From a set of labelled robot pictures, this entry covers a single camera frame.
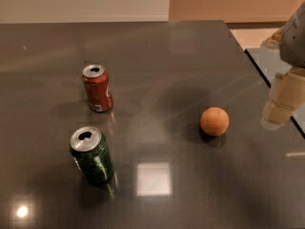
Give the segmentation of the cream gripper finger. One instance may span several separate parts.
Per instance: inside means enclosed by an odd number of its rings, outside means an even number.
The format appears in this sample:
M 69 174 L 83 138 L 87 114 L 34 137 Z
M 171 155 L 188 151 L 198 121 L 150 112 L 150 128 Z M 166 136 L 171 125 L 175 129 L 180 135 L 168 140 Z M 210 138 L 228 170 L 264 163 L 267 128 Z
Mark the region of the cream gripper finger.
M 277 73 L 263 108 L 261 126 L 275 131 L 283 126 L 305 102 L 305 69 L 290 68 Z

